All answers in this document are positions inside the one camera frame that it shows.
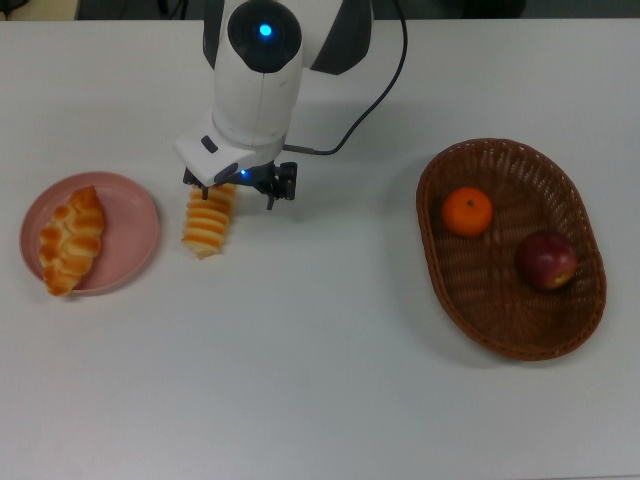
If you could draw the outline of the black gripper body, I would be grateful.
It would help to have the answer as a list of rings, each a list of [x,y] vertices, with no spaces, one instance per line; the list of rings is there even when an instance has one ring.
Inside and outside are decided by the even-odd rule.
[[[276,167],[273,162],[243,168],[233,175],[235,185],[253,187],[258,191],[272,191],[275,179]]]

